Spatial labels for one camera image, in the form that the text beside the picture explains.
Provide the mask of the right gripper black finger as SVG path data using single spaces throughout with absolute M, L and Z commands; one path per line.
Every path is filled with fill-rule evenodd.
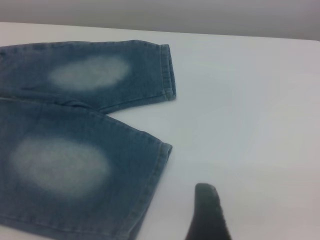
M 231 240 L 216 188 L 197 183 L 194 191 L 194 211 L 187 240 Z

